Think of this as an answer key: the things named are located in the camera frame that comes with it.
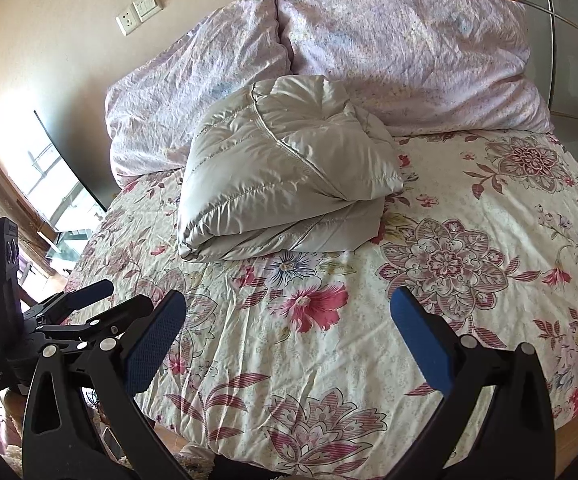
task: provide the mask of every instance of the pink flower print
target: pink flower print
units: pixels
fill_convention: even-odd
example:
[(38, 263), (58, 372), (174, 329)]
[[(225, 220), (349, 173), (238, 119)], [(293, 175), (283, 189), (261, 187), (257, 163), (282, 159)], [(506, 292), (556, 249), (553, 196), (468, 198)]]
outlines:
[(386, 225), (384, 223), (384, 217), (380, 218), (380, 224), (378, 225), (378, 234), (376, 234), (373, 238), (370, 238), (370, 242), (374, 245), (380, 245), (380, 242), (383, 241), (384, 238), (384, 230)]
[(337, 388), (326, 392), (322, 399), (307, 397), (303, 404), (292, 396), (272, 396), (265, 406), (271, 416), (268, 420), (281, 427), (268, 426), (265, 430), (285, 468), (310, 477), (318, 476), (314, 467), (338, 464), (351, 456), (360, 467), (367, 458), (359, 454), (373, 446), (357, 440), (387, 430), (384, 413), (375, 408), (361, 410), (353, 402), (345, 402)]
[(569, 283), (571, 281), (571, 275), (568, 272), (565, 272), (562, 269), (557, 267), (551, 269), (547, 272), (547, 275), (542, 280), (543, 283), (546, 283), (549, 286), (556, 287), (560, 283)]
[(563, 183), (572, 186), (571, 175), (560, 156), (529, 137), (511, 137), (485, 145), (487, 158), (498, 166), (498, 173), (509, 176), (525, 187), (548, 193), (562, 190)]
[(322, 286), (320, 278), (313, 277), (292, 280), (289, 289), (269, 303), (269, 309), (272, 314), (288, 317), (297, 332), (305, 333), (314, 323), (321, 330), (329, 330), (340, 321), (337, 311), (348, 300), (344, 283), (333, 282)]
[(127, 184), (123, 190), (120, 192), (121, 195), (124, 195), (126, 193), (129, 193), (134, 187), (136, 187), (138, 184), (138, 179), (136, 179), (133, 182), (130, 182), (129, 184)]
[(435, 196), (418, 195), (416, 196), (416, 200), (418, 200), (422, 207), (433, 207), (434, 205), (438, 205), (438, 199)]
[(464, 320), (474, 308), (496, 305), (496, 292), (508, 286), (497, 249), (488, 235), (466, 229), (458, 219), (443, 224), (426, 218), (405, 244), (386, 243), (381, 250), (387, 264), (378, 275), (389, 282), (387, 297), (406, 285), (428, 310), (438, 306), (445, 316)]
[(176, 352), (170, 352), (167, 355), (167, 361), (169, 371), (172, 375), (180, 375), (187, 371), (187, 363), (180, 354)]
[(253, 266), (245, 266), (240, 269), (239, 274), (233, 279), (233, 283), (237, 288), (244, 288), (245, 286), (252, 286), (256, 280)]
[(162, 254), (164, 251), (166, 251), (168, 247), (168, 245), (159, 245), (149, 254), (151, 254), (151, 256), (158, 256), (159, 254)]

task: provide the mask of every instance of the window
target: window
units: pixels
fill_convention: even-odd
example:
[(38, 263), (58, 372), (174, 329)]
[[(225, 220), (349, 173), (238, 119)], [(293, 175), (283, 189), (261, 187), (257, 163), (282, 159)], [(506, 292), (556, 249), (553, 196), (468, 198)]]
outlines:
[(95, 231), (104, 212), (61, 158), (38, 114), (22, 118), (16, 129), (0, 139), (0, 161), (13, 183), (55, 231)]

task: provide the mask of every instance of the blue gripper pad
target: blue gripper pad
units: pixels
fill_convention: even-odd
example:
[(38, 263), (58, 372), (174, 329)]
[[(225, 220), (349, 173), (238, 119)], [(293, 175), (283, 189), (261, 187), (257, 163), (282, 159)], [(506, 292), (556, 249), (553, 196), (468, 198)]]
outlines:
[(100, 280), (80, 290), (67, 293), (69, 306), (74, 310), (80, 310), (86, 306), (104, 300), (114, 293), (114, 284), (109, 280)]
[(170, 290), (146, 318), (140, 338), (128, 349), (124, 359), (125, 391), (129, 396), (149, 388), (186, 316), (185, 297), (177, 290)]
[(444, 319), (426, 313), (405, 286), (393, 291), (390, 308), (391, 319), (398, 327), (425, 380), (434, 390), (448, 396), (453, 388), (453, 356), (429, 326), (429, 322), (445, 323)]

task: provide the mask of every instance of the wall switch panel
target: wall switch panel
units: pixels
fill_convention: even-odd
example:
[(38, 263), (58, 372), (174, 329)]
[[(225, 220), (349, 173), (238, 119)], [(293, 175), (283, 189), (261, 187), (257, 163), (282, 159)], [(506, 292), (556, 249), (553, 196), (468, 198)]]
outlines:
[(122, 13), (116, 16), (116, 23), (125, 36), (130, 34), (136, 27), (140, 26), (141, 21), (134, 4), (131, 4), (127, 9), (123, 10)]
[(146, 22), (150, 17), (162, 10), (160, 0), (135, 0), (133, 5), (141, 23)]

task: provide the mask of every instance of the light switch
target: light switch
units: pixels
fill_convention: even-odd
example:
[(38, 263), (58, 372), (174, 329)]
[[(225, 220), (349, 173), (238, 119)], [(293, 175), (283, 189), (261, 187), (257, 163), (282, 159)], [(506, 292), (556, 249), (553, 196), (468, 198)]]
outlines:
[(159, 0), (136, 0), (134, 7), (142, 23), (146, 22), (156, 12), (162, 10)]

